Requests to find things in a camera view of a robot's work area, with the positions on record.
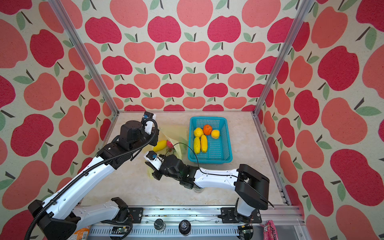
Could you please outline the yellow toy corn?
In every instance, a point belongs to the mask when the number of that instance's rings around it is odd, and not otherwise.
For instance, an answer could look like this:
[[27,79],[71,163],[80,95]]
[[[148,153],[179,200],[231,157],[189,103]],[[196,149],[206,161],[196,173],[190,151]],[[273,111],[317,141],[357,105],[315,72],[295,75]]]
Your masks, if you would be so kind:
[[201,152],[201,140],[200,137],[194,139],[194,153],[197,155]]

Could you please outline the yellow toy banana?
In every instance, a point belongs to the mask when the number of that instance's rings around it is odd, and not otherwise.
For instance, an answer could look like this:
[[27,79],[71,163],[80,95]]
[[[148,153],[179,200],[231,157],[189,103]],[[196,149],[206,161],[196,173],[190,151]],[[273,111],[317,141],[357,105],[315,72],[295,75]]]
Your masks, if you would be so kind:
[[208,139],[206,135],[202,135],[201,138],[201,152],[206,153],[208,151]]

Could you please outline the yellow toy fruit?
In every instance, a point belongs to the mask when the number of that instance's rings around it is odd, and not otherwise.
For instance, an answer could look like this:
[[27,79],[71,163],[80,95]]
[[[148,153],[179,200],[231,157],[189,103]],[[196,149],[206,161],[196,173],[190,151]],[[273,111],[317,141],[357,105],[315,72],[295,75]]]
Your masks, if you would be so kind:
[[204,131],[201,128],[196,128],[194,130],[194,136],[195,138],[200,138],[201,136],[204,135]]

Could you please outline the orange toy tangerine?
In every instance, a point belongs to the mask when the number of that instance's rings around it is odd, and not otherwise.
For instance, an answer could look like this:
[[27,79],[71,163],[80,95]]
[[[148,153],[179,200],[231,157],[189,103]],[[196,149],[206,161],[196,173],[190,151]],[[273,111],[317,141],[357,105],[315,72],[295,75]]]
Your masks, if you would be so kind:
[[205,125],[205,126],[203,127],[203,133],[204,133],[204,135],[206,135],[206,136],[211,135],[212,131],[213,131],[213,128],[212,128],[212,126],[210,126],[210,125]]

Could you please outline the yellow toy peach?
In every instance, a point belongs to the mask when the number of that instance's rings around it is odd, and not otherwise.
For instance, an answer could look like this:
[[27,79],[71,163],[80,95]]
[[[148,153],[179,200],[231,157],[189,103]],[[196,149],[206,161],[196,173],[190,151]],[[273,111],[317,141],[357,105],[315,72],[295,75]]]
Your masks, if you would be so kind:
[[213,139],[218,139],[220,137],[220,131],[219,130],[212,130],[211,137]]

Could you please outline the red toy strawberry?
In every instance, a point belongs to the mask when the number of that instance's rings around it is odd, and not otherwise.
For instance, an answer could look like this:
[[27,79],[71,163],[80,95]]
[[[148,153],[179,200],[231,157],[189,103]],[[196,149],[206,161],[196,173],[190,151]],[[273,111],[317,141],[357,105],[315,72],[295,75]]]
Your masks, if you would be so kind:
[[174,145],[170,141],[167,141],[167,147],[169,149],[174,149]]

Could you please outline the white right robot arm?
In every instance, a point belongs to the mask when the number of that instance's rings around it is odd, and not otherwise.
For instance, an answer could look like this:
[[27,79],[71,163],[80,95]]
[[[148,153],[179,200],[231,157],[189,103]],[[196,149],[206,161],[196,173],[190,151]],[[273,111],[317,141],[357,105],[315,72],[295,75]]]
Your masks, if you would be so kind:
[[233,170],[208,170],[186,165],[175,155],[158,155],[154,151],[149,151],[145,160],[156,180],[166,176],[189,190],[220,188],[236,192],[239,197],[235,207],[222,208],[218,216],[223,223],[249,224],[254,211],[259,213],[269,207],[269,178],[246,164]]

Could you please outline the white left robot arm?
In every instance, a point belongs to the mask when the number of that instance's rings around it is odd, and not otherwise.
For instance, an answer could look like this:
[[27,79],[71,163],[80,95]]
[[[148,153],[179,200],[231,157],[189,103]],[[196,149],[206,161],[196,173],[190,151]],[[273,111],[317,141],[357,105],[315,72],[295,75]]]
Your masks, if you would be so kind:
[[76,231],[99,222],[127,226],[126,237],[133,228],[134,218],[129,206],[119,197],[86,208],[78,203],[104,178],[125,162],[132,161],[144,147],[155,146],[159,129],[155,116],[146,112],[139,121],[128,121],[120,135],[105,145],[74,179],[44,201],[33,201],[28,209],[33,221],[25,239],[31,238],[36,226],[48,240],[66,240]]

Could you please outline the green drink can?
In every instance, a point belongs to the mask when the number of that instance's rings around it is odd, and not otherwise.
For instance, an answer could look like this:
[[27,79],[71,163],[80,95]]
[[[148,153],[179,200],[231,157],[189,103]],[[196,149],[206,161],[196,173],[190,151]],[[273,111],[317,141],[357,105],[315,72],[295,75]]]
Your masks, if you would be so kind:
[[204,188],[200,188],[200,187],[198,187],[198,186],[194,186],[194,187],[193,187],[193,191],[194,191],[195,193],[202,193],[202,192],[204,191]]

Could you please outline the grey round button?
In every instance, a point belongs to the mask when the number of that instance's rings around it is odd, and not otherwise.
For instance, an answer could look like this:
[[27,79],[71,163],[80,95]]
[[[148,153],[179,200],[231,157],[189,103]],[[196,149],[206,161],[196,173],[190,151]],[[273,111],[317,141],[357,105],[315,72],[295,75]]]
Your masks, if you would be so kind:
[[159,232],[163,232],[166,229],[166,223],[162,219],[156,219],[154,228]]

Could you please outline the black round knob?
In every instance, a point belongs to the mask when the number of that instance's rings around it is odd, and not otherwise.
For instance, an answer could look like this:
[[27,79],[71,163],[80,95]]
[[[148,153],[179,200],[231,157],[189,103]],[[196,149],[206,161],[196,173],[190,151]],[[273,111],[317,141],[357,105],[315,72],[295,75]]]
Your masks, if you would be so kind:
[[191,225],[190,221],[182,220],[179,223],[178,229],[179,229],[179,232],[183,236],[188,236],[191,233],[192,225]]

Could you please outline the orange snack packet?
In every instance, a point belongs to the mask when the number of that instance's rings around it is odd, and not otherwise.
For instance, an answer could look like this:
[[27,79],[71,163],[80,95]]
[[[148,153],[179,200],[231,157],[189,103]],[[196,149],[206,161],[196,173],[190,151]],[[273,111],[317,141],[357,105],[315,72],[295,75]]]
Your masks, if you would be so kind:
[[82,228],[75,233],[73,233],[68,240],[87,240],[90,234],[91,226]]

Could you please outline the pink snack packet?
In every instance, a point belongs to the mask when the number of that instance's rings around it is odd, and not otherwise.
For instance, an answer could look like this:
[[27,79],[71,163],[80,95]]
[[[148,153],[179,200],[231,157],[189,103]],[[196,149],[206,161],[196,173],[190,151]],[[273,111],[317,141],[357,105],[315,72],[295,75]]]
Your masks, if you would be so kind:
[[263,240],[279,240],[276,226],[272,220],[268,220],[265,224],[260,224],[263,228]]

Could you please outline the left aluminium corner post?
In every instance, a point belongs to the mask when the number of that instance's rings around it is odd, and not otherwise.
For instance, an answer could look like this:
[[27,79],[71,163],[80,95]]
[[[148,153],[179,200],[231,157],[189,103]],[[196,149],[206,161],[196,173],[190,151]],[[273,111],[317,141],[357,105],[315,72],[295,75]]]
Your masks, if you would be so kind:
[[89,54],[86,46],[84,45],[83,41],[79,37],[77,30],[75,26],[73,25],[70,16],[67,14],[64,5],[61,1],[48,1],[50,6],[52,7],[56,17],[58,18],[59,22],[61,23],[62,27],[64,28],[66,34],[68,35],[69,39],[74,44],[75,49],[77,50],[80,58],[82,59],[83,63],[85,64],[85,67],[93,80],[95,81],[95,84],[99,88],[101,95],[103,96],[104,100],[108,104],[109,108],[112,111],[112,115],[114,117],[119,116],[119,109],[117,108],[117,105],[115,101],[113,100],[103,78],[101,77],[100,73],[98,72],[94,61],[92,60],[91,55]]

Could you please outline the right aluminium corner post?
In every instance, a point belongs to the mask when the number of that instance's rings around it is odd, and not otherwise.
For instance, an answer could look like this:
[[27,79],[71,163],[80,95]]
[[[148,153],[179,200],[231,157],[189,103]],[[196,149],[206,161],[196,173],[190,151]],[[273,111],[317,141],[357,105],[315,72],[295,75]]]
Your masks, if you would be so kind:
[[282,65],[285,61],[286,56],[289,54],[290,50],[293,50],[293,42],[296,39],[301,26],[304,23],[304,20],[306,19],[307,15],[309,14],[310,8],[312,7],[312,4],[315,3],[314,0],[308,0],[308,1],[301,1],[301,5],[298,8],[296,17],[293,20],[292,26],[288,32],[288,35],[282,45],[281,50],[279,51],[279,55],[277,57],[277,60],[275,61],[275,64],[272,68],[271,73],[269,74],[265,87],[262,91],[261,96],[259,97],[257,101],[257,105],[255,107],[255,110],[252,112],[252,117],[254,119],[257,118],[260,110],[262,109],[263,104],[265,103],[265,100],[269,94],[269,91],[273,85],[273,82],[277,79],[277,74],[280,72]]

